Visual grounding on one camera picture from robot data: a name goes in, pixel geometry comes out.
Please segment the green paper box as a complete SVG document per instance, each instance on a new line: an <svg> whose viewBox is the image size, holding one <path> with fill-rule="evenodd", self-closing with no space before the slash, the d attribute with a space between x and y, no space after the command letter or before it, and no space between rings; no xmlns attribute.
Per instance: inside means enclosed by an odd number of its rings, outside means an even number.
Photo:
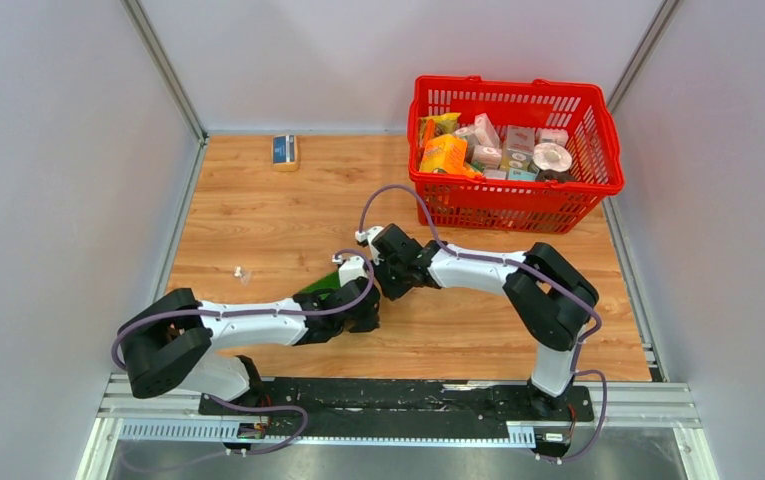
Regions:
<svg viewBox="0 0 765 480"><path fill-rule="evenodd" d="M332 292L340 287L339 273L337 271L331 272L320 279L314 281L310 285L304 287L300 294L312 294L315 292L323 291L324 293Z"/></svg>

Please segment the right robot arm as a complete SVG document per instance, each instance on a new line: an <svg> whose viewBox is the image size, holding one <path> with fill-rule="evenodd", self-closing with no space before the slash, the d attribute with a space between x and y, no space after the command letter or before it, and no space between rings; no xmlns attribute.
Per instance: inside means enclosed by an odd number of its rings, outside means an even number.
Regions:
<svg viewBox="0 0 765 480"><path fill-rule="evenodd" d="M530 409L551 419L567 407L578 341L599 293L555 248L537 242L527 251L496 253L437 240L420 244L395 224L355 237L369 248L376 281L389 300L416 288L463 288L506 298L537 343Z"/></svg>

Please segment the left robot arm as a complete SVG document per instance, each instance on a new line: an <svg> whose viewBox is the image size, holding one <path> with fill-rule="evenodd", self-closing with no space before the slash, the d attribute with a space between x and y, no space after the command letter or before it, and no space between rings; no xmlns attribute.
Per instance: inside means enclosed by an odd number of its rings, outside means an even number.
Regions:
<svg viewBox="0 0 765 480"><path fill-rule="evenodd" d="M182 388L225 400L249 415L264 390L252 361L225 350L251 345L322 344L345 331L379 325L380 293L365 276L337 289L300 292L265 304L218 304L175 289L122 325L112 359L125 370L134 397L153 398Z"/></svg>

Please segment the small white plastic clip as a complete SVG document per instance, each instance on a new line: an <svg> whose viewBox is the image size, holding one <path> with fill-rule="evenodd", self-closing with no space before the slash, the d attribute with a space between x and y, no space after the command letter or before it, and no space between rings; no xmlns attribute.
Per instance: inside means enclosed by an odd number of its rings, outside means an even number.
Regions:
<svg viewBox="0 0 765 480"><path fill-rule="evenodd" d="M235 266L233 270L233 277L242 284L246 285L251 281L252 273L241 266Z"/></svg>

